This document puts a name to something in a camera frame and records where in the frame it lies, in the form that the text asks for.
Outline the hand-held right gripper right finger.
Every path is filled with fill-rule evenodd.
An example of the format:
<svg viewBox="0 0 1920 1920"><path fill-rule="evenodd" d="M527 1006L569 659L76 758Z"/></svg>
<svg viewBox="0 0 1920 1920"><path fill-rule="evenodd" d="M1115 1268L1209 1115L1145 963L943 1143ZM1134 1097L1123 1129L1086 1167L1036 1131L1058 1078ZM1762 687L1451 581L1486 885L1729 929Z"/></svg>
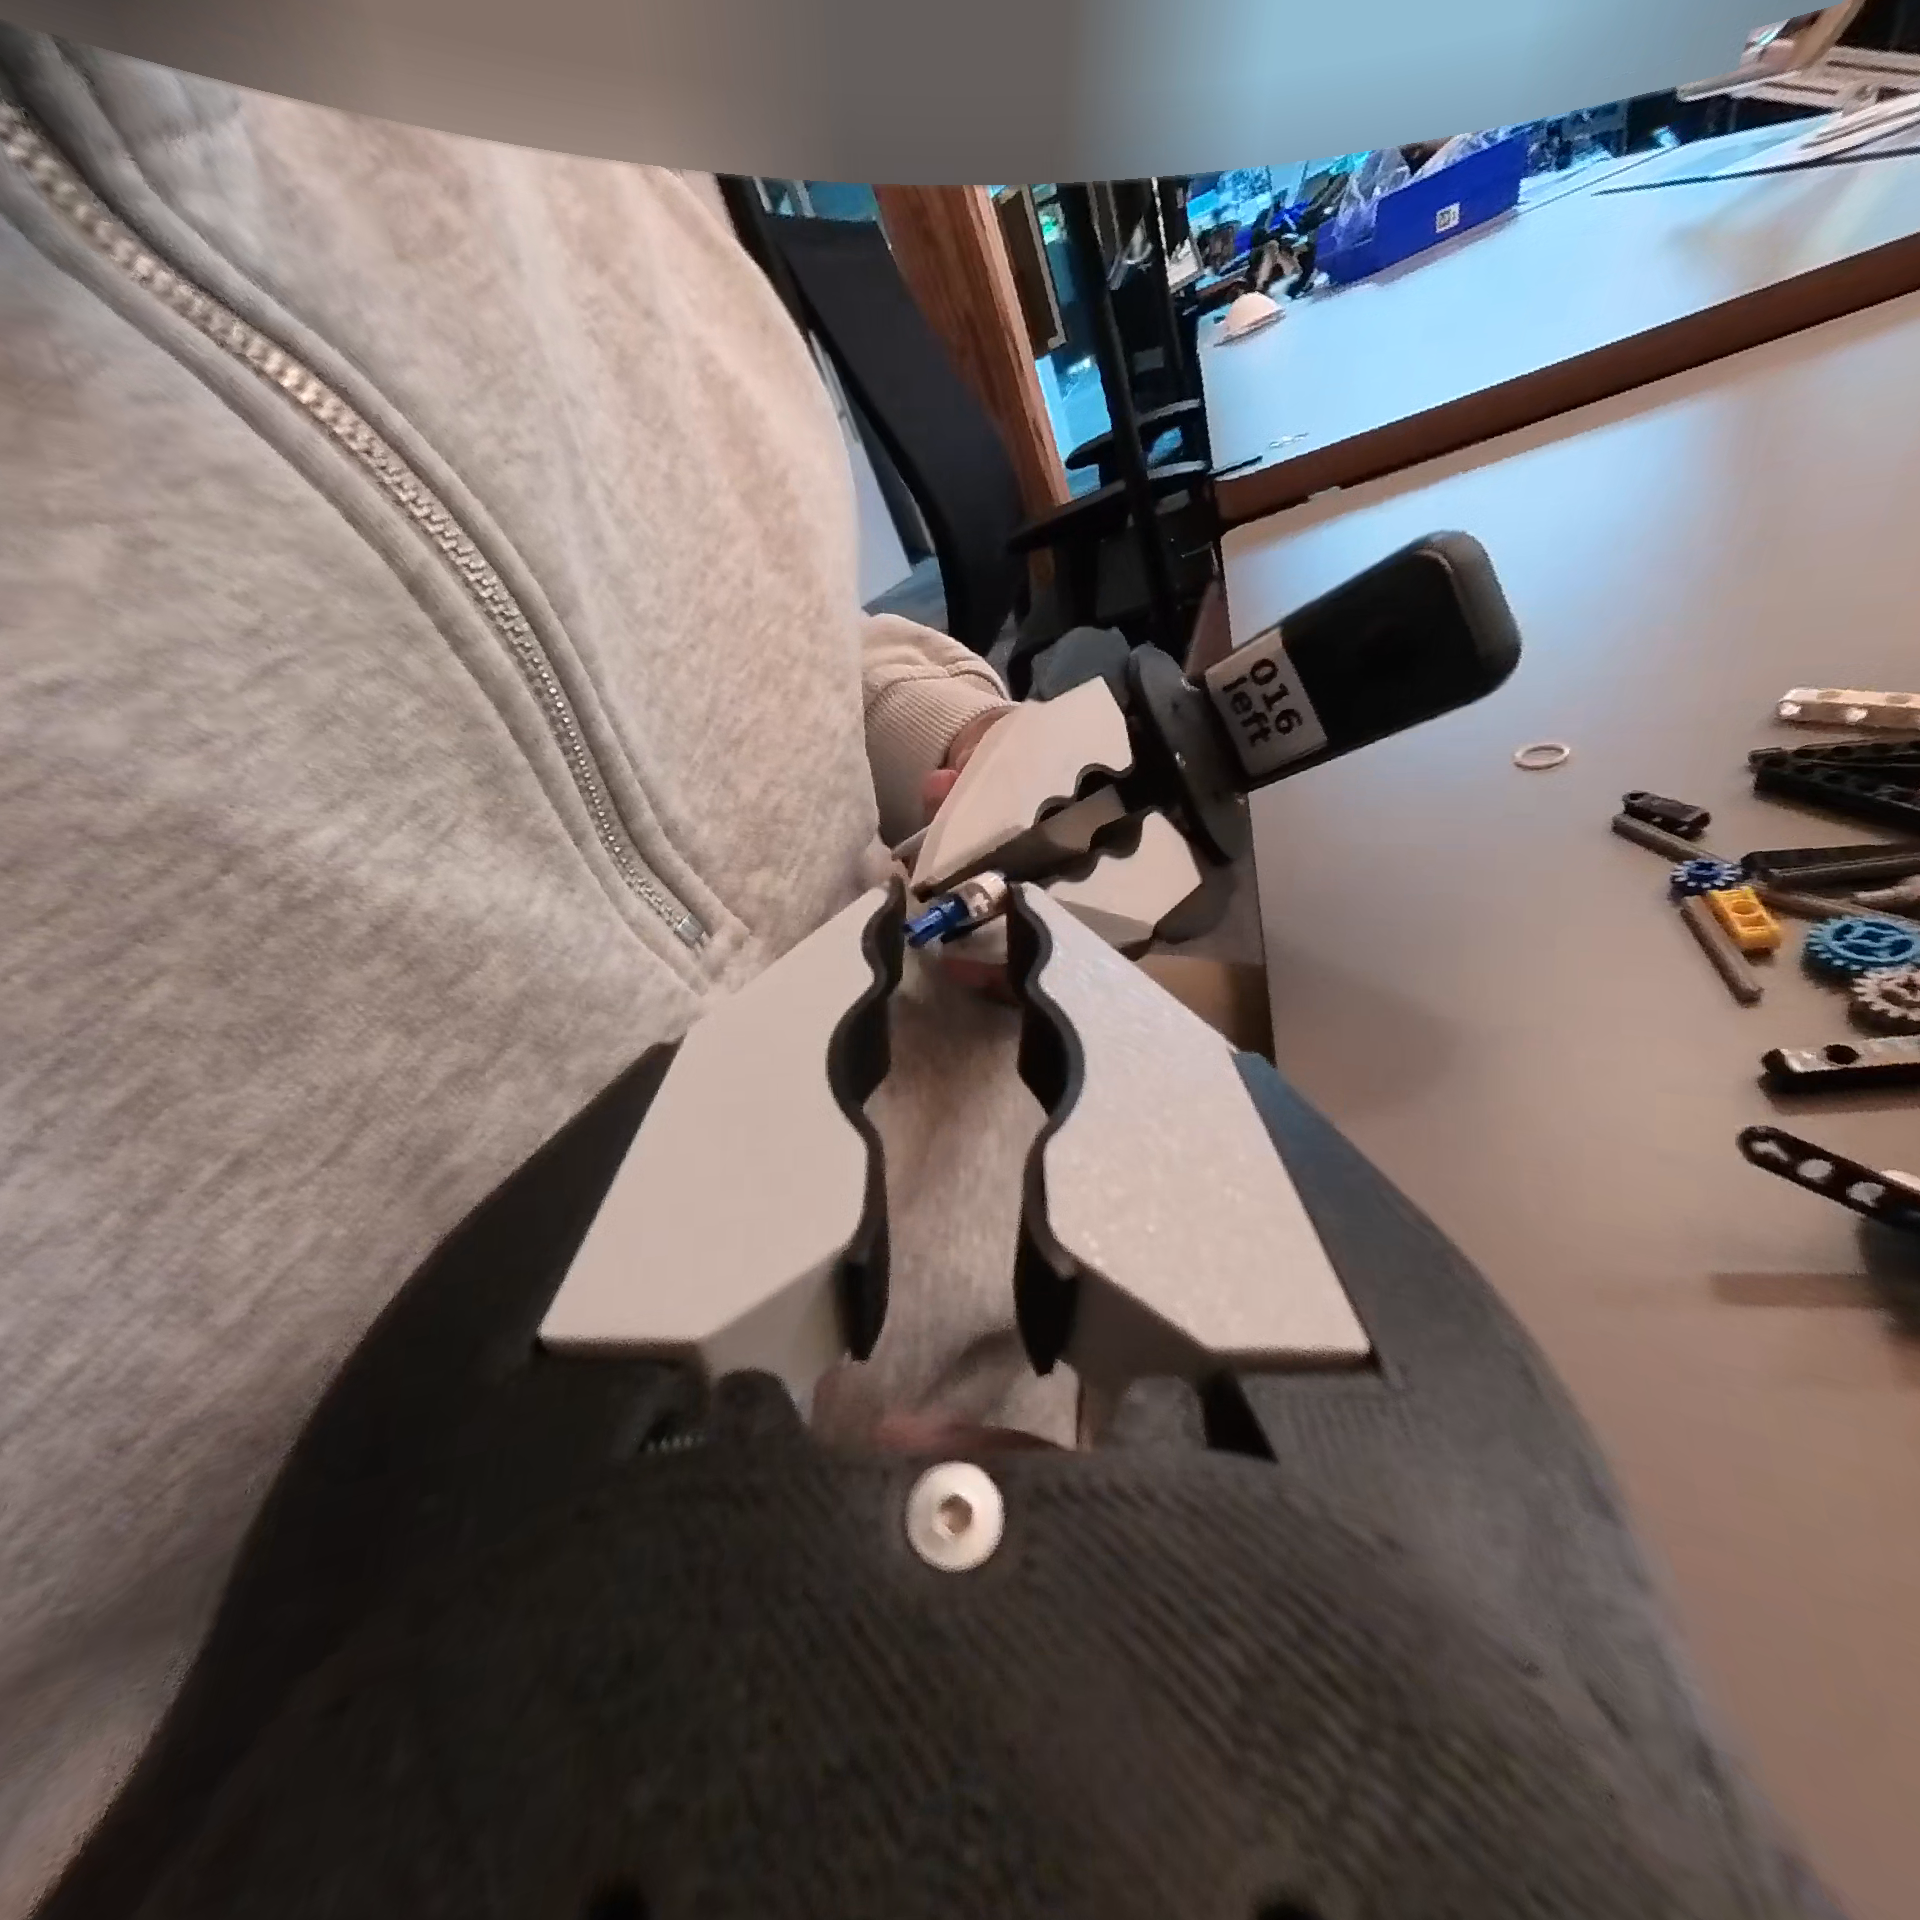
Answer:
<svg viewBox="0 0 1920 1920"><path fill-rule="evenodd" d="M1241 1377L1347 1377L1377 1343L1266 1126L1250 1062L1024 883L1007 908L1023 1164L1015 1321L1070 1374L1098 1447L1138 1382L1201 1400Z"/></svg>

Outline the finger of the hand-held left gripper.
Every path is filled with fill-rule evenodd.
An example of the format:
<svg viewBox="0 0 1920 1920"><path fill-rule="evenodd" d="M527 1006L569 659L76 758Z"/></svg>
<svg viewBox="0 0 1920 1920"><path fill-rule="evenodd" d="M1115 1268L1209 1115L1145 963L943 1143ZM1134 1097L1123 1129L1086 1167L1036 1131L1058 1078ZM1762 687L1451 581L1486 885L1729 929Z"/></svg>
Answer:
<svg viewBox="0 0 1920 1920"><path fill-rule="evenodd" d="M1204 864L1164 808L1058 808L982 864L1000 880L1038 885L1123 950L1162 937L1204 888Z"/></svg>
<svg viewBox="0 0 1920 1920"><path fill-rule="evenodd" d="M1057 873L1127 817L1121 788L1134 766L1127 716L1104 678L1019 703L988 728L934 813L912 885Z"/></svg>

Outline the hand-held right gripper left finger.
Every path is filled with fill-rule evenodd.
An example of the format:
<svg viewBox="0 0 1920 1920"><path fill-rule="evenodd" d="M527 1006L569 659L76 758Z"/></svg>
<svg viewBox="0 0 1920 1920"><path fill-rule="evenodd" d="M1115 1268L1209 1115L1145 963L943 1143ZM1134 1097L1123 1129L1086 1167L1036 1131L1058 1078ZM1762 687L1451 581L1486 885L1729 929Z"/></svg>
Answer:
<svg viewBox="0 0 1920 1920"><path fill-rule="evenodd" d="M884 1148L905 892L808 934L684 1037L545 1312L567 1357L760 1374L809 1411L890 1305Z"/></svg>

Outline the blue and grey lego pin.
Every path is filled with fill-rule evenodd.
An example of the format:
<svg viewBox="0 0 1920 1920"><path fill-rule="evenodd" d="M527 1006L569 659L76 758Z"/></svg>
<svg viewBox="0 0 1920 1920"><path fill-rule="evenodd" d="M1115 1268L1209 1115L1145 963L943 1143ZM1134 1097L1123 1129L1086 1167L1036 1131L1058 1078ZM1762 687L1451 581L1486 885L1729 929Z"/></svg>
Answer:
<svg viewBox="0 0 1920 1920"><path fill-rule="evenodd" d="M996 870L958 880L904 920L904 942L920 950L967 939L1004 917L1008 896L1011 883Z"/></svg>

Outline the person's left forearm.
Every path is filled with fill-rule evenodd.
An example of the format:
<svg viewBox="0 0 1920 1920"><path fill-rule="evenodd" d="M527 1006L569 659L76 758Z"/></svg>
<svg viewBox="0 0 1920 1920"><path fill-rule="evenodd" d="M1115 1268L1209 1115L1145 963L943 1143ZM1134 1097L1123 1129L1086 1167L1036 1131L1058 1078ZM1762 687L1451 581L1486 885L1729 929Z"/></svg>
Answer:
<svg viewBox="0 0 1920 1920"><path fill-rule="evenodd" d="M863 702L873 766L947 766L969 728L1007 712L992 665L967 644L894 612L865 615Z"/></svg>

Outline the long black lego beam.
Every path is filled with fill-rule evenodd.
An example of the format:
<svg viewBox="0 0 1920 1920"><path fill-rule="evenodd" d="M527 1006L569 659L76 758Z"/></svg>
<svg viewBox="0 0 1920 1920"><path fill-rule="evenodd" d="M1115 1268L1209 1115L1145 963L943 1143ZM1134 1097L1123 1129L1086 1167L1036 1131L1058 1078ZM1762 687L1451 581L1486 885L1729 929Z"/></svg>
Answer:
<svg viewBox="0 0 1920 1920"><path fill-rule="evenodd" d="M1919 836L1919 741L1842 741L1747 756L1759 792Z"/></svg>

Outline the thin black lego beam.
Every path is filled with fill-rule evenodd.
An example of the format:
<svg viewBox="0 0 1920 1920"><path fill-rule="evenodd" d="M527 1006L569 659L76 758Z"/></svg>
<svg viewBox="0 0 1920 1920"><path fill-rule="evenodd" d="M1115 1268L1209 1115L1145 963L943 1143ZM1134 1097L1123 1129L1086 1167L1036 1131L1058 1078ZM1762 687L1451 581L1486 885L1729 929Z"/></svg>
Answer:
<svg viewBox="0 0 1920 1920"><path fill-rule="evenodd" d="M1919 875L1919 843L1858 847L1774 847L1740 860L1754 883L1784 885L1793 892L1881 888Z"/></svg>

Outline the large blue lego gear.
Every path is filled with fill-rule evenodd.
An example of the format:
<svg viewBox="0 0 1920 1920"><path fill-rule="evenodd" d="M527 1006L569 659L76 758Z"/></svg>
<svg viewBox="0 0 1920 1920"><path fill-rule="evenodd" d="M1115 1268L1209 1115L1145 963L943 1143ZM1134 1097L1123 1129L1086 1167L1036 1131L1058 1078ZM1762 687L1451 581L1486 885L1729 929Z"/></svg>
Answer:
<svg viewBox="0 0 1920 1920"><path fill-rule="evenodd" d="M1833 915L1809 925L1800 965L1832 983L1919 968L1919 925L1881 915Z"/></svg>

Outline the dark grey lego beam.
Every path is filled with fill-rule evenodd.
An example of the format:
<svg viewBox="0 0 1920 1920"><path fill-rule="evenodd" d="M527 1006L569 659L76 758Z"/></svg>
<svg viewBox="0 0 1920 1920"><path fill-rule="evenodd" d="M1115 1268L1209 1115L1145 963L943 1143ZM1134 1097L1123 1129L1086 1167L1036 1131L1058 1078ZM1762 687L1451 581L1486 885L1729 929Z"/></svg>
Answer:
<svg viewBox="0 0 1920 1920"><path fill-rule="evenodd" d="M1761 1056L1761 1080L1793 1097L1919 1088L1919 1037L1860 1035L1818 1046L1771 1046Z"/></svg>

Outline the bent black lego beam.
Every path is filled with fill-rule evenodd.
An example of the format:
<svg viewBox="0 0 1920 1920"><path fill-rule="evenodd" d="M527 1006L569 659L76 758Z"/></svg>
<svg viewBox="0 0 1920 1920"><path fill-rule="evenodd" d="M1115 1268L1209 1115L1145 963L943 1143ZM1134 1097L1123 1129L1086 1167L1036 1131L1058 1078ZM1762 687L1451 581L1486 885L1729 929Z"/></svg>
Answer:
<svg viewBox="0 0 1920 1920"><path fill-rule="evenodd" d="M1919 1181L1894 1167L1873 1167L1774 1125L1745 1126L1737 1155L1801 1193L1824 1198L1894 1231L1919 1233Z"/></svg>

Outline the person's left hand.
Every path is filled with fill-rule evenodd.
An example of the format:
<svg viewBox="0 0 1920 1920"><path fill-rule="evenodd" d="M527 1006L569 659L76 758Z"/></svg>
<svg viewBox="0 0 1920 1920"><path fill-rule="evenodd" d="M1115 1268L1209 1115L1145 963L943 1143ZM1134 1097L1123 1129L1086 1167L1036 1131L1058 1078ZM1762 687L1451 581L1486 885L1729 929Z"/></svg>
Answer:
<svg viewBox="0 0 1920 1920"><path fill-rule="evenodd" d="M922 799L922 823L930 825L940 808L947 804L954 787L958 784L961 774L975 758L977 749L982 748L984 739L996 728L996 721L1014 716L1014 703L1000 703L990 710L984 710L967 719L947 743L945 756L940 763L923 777L920 788Z"/></svg>

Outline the black office chair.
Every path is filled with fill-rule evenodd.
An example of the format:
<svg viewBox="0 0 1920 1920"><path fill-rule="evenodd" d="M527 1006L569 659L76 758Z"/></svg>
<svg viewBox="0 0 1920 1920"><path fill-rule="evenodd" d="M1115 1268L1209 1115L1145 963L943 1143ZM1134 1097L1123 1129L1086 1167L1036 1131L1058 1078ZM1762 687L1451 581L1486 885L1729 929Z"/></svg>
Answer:
<svg viewBox="0 0 1920 1920"><path fill-rule="evenodd" d="M1027 507L1014 451L907 291L876 224L774 212L762 183L723 176L742 237L790 313L824 348L852 415L926 525L945 631L978 656L1014 641L1018 694L1074 628L1184 656L1211 573L1209 465L1143 465L1154 507L1138 524L1121 455L1096 455L1100 484L1058 507Z"/></svg>

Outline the blue storage box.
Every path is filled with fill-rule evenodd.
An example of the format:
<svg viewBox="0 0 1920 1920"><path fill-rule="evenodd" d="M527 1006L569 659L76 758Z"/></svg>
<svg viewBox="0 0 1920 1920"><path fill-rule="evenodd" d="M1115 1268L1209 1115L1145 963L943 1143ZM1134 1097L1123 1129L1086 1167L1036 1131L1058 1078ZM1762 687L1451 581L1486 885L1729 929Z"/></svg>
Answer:
<svg viewBox="0 0 1920 1920"><path fill-rule="evenodd" d="M1315 270L1348 285L1398 270L1521 208L1532 132L1514 128L1456 151L1340 211L1315 235Z"/></svg>

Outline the wooden pillar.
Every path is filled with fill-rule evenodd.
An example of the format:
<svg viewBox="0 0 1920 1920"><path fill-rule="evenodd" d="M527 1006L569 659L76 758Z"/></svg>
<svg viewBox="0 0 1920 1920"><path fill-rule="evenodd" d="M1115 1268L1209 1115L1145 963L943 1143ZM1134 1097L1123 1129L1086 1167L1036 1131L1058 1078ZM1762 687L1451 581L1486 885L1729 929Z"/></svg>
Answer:
<svg viewBox="0 0 1920 1920"><path fill-rule="evenodd" d="M1030 350L1018 280L985 185L876 183L900 277L988 409L1031 516L1063 507L1068 475Z"/></svg>

